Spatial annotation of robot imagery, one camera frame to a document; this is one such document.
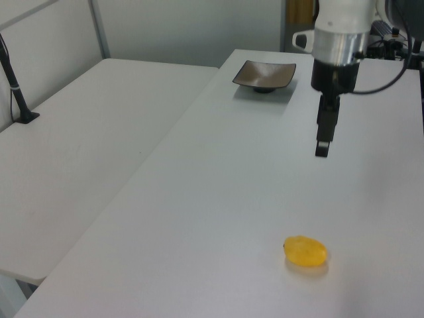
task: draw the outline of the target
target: black stand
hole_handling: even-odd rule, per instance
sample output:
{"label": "black stand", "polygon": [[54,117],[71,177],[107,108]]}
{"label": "black stand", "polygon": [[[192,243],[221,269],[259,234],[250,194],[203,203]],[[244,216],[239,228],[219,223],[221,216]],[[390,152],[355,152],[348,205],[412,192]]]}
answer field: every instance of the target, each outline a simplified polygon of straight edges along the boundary
{"label": "black stand", "polygon": [[3,38],[1,37],[1,34],[0,34],[0,62],[5,71],[7,80],[9,81],[9,85],[11,86],[13,95],[15,96],[19,110],[21,111],[21,117],[19,117],[16,120],[16,122],[21,124],[28,124],[34,119],[36,119],[38,116],[40,116],[40,114],[31,112],[27,107],[27,103],[25,103],[24,96],[22,95],[15,73],[12,69],[9,53],[6,49],[6,44],[3,42]]}

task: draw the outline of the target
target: dark bowl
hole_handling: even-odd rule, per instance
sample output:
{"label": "dark bowl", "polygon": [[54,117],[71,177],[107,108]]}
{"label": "dark bowl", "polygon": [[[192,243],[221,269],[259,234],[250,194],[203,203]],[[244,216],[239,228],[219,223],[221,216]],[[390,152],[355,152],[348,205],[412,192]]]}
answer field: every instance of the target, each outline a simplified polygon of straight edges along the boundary
{"label": "dark bowl", "polygon": [[273,64],[246,61],[233,83],[251,87],[258,93],[270,93],[287,87],[296,71],[296,64]]}

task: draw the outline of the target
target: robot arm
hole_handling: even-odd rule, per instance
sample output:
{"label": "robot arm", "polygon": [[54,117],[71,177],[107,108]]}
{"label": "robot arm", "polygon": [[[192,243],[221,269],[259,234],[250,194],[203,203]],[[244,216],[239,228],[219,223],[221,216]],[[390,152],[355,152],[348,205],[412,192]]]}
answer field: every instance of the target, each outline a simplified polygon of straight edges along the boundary
{"label": "robot arm", "polygon": [[359,62],[365,57],[376,11],[384,20],[403,29],[400,9],[411,35],[422,40],[424,0],[320,0],[319,9],[313,45],[306,37],[306,34],[312,35],[311,32],[295,34],[293,45],[299,47],[296,44],[304,42],[304,48],[312,47],[314,65],[311,85],[322,93],[317,116],[315,155],[327,157],[339,116],[340,95],[354,91]]}

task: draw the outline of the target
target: table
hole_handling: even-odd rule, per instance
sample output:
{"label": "table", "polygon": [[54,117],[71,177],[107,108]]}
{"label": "table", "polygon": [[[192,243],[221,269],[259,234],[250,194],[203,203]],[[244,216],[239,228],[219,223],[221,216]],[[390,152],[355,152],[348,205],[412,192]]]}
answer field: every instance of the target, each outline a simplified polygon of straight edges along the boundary
{"label": "table", "polygon": [[[246,60],[297,64],[287,89],[231,81]],[[419,74],[342,97],[316,158],[310,56],[236,50],[18,312],[27,317],[420,317],[424,146]],[[358,89],[401,63],[364,61]],[[298,268],[284,239],[327,245]]]}
{"label": "table", "polygon": [[104,60],[0,134],[0,274],[39,284],[217,69]]}

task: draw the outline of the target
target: black cable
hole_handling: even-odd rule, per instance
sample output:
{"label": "black cable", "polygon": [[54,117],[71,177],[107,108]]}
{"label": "black cable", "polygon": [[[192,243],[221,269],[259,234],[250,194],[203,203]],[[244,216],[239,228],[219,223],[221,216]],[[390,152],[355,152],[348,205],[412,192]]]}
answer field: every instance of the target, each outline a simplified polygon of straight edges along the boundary
{"label": "black cable", "polygon": [[15,119],[13,118],[13,112],[12,112],[12,89],[11,89],[11,118],[12,118],[12,123],[14,123]]}
{"label": "black cable", "polygon": [[378,93],[380,91],[383,91],[383,90],[389,88],[390,86],[392,86],[393,84],[395,84],[402,77],[402,75],[406,72],[406,69],[408,68],[409,63],[411,62],[411,57],[412,57],[412,45],[411,45],[411,43],[412,43],[412,39],[411,39],[411,32],[410,32],[410,29],[409,29],[409,25],[408,25],[408,23],[405,20],[405,17],[403,15],[403,12],[402,12],[402,10],[401,10],[398,2],[396,0],[394,0],[393,3],[394,3],[394,5],[395,5],[395,7],[396,7],[396,9],[397,9],[397,11],[398,11],[398,13],[400,15],[400,18],[402,20],[403,26],[405,27],[405,31],[406,31],[406,36],[407,36],[407,41],[408,41],[408,56],[407,56],[407,60],[403,63],[403,68],[400,71],[400,73],[390,83],[387,83],[385,86],[382,86],[380,88],[373,89],[373,90],[370,90],[370,91],[353,91],[352,94],[355,94],[355,95],[369,95],[369,94]]}
{"label": "black cable", "polygon": [[2,37],[2,35],[1,35],[1,33],[0,33],[0,41],[1,41],[2,45],[3,45],[3,47],[4,47],[4,48],[5,48],[5,50],[6,50],[7,58],[10,60],[9,50],[7,49],[6,42],[3,40],[3,37]]}
{"label": "black cable", "polygon": [[368,47],[373,46],[373,45],[376,45],[378,43],[380,43],[380,44],[383,43],[383,40],[375,41],[375,42],[371,43],[370,45],[368,45]]}
{"label": "black cable", "polygon": [[[3,40],[3,37],[1,36],[1,33],[0,33],[0,41],[1,41],[1,45],[5,48],[7,58],[10,60],[9,50],[7,49],[6,42]],[[14,123],[15,122],[15,119],[13,118],[13,110],[12,110],[12,101],[13,101],[13,98],[12,97],[13,97],[13,92],[12,92],[12,89],[11,89],[11,119],[12,119],[12,123]]]}

